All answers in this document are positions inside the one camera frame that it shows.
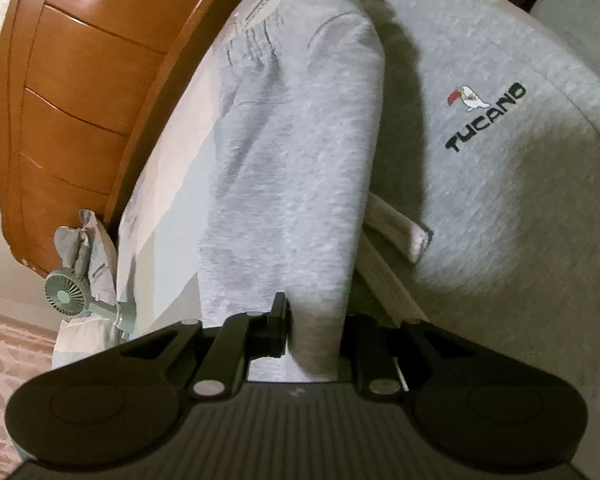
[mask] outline mattress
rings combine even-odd
[[[132,338],[201,317],[198,243],[206,225],[216,160],[211,131],[220,106],[214,51],[263,20],[278,2],[243,0],[235,9],[175,107],[126,206],[118,230],[117,287],[120,301],[136,302]]]

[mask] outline patterned fabric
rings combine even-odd
[[[31,378],[51,369],[56,334],[0,316],[0,480],[20,463],[4,424],[11,394]]]

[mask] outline wooden headboard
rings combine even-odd
[[[114,236],[158,136],[241,0],[11,0],[0,35],[0,212],[45,276],[53,234],[97,213]]]

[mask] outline toucan logo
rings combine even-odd
[[[526,94],[526,88],[520,83],[513,83],[509,87],[504,95],[499,97],[495,104],[490,104],[482,101],[469,87],[463,86],[462,90],[455,90],[451,92],[451,95],[446,100],[451,106],[457,99],[462,99],[465,105],[469,107],[469,111],[475,110],[476,108],[488,108],[484,115],[477,116],[473,121],[466,124],[464,129],[460,132],[456,132],[445,144],[446,149],[453,149],[455,152],[459,152],[458,141],[468,142],[473,139],[475,135],[481,131],[489,128],[495,121],[505,115],[512,106],[517,104]]]
[[[475,110],[476,108],[490,108],[491,105],[485,103],[482,99],[478,97],[478,94],[471,90],[468,86],[463,86],[458,90],[454,90],[449,94],[449,97],[446,98],[446,102],[449,106],[451,106],[458,99],[462,99],[462,102],[467,107],[467,112],[471,110]]]

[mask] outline green fan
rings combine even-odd
[[[112,319],[116,327],[127,334],[136,328],[136,306],[131,302],[117,305],[98,301],[91,296],[89,283],[71,269],[52,270],[45,281],[45,296],[49,304],[65,316],[80,316],[85,311]]]

